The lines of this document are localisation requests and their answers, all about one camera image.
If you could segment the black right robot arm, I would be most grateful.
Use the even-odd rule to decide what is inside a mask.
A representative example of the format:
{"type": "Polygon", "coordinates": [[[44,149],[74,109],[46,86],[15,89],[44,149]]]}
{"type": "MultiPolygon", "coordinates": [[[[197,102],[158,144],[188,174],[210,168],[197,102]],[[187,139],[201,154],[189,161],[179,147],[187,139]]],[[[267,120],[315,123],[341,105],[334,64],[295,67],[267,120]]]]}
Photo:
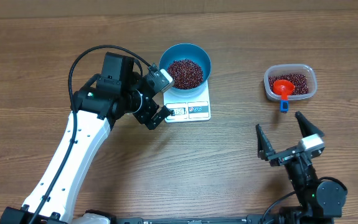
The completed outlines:
{"type": "Polygon", "coordinates": [[[333,177],[318,177],[312,159],[325,149],[324,133],[299,111],[295,113],[302,139],[276,152],[259,124],[255,126],[258,157],[272,167],[285,167],[293,191],[272,203],[258,223],[333,223],[342,217],[347,187],[333,177]]]}

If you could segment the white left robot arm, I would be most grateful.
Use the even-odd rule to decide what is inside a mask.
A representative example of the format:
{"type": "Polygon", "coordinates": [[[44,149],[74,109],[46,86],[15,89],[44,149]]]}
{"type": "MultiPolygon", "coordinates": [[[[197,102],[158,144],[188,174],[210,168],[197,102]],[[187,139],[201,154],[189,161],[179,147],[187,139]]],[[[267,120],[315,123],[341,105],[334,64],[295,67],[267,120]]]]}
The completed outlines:
{"type": "Polygon", "coordinates": [[[147,75],[135,72],[139,62],[133,56],[106,53],[101,73],[71,95],[67,127],[41,180],[21,208],[5,208],[1,223],[72,222],[85,176],[115,122],[132,114],[153,130],[172,114],[153,97],[173,86],[173,78],[155,64],[148,65],[147,75]]]}

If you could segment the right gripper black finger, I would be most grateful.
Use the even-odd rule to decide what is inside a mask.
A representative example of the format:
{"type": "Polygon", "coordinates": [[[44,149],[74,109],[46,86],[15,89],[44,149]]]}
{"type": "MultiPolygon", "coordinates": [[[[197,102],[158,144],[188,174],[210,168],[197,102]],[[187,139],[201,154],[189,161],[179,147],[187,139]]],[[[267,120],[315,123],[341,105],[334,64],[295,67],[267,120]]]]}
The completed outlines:
{"type": "Polygon", "coordinates": [[[306,119],[306,117],[300,111],[297,111],[294,116],[298,121],[301,134],[304,138],[314,134],[317,134],[320,138],[324,137],[324,133],[312,122],[306,119]]]}
{"type": "Polygon", "coordinates": [[[257,154],[258,158],[268,161],[268,158],[275,154],[275,150],[273,149],[270,141],[268,140],[267,136],[262,131],[262,128],[259,124],[255,126],[256,133],[257,133],[257,154]]]}

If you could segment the orange scoop with blue handle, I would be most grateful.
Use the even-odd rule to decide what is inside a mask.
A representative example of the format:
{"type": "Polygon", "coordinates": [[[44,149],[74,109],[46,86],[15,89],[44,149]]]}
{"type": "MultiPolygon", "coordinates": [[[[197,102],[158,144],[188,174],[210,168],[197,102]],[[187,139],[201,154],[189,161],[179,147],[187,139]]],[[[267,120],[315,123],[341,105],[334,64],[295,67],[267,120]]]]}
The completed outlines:
{"type": "Polygon", "coordinates": [[[277,80],[273,84],[273,92],[280,95],[280,112],[287,113],[289,111],[288,97],[292,95],[295,85],[288,80],[277,80]]]}

